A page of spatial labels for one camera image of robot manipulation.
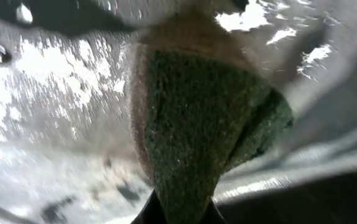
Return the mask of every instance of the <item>green sponge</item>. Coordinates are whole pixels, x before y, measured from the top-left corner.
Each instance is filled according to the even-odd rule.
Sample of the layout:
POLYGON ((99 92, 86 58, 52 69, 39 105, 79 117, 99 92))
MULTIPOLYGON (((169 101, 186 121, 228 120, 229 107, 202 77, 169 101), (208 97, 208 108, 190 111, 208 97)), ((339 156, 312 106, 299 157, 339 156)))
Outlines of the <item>green sponge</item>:
POLYGON ((258 77, 201 55, 147 58, 145 147, 169 224, 199 223, 220 175, 269 147, 292 120, 258 77))

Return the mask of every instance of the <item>wet surface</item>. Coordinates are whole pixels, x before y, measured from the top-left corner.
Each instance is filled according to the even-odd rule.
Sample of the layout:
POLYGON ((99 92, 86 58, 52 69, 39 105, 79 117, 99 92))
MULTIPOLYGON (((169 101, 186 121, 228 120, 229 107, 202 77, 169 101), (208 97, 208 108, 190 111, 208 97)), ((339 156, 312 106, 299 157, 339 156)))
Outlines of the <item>wet surface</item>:
MULTIPOLYGON (((188 3, 159 2, 0 0, 1 223, 129 223, 140 211, 151 189, 129 129, 136 28, 188 3), (31 17, 17 16, 22 4, 31 17)), ((246 24, 244 2, 212 1, 205 11, 305 114, 278 144, 304 150, 275 170, 248 175, 264 162, 255 160, 232 171, 216 202, 357 168, 357 4, 249 1, 246 9, 264 20, 246 24), (278 37, 280 30, 291 32, 278 37), (315 49, 324 54, 311 57, 315 49)))

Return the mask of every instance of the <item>scouring pad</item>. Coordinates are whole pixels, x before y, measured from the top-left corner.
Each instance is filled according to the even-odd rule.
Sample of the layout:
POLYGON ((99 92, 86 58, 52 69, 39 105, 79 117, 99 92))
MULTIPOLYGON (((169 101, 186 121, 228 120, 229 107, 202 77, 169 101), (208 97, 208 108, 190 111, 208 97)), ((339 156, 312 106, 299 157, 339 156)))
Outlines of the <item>scouring pad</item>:
POLYGON ((168 224, 199 223, 220 175, 290 124, 285 100, 257 76, 178 50, 147 51, 132 99, 137 148, 168 224))

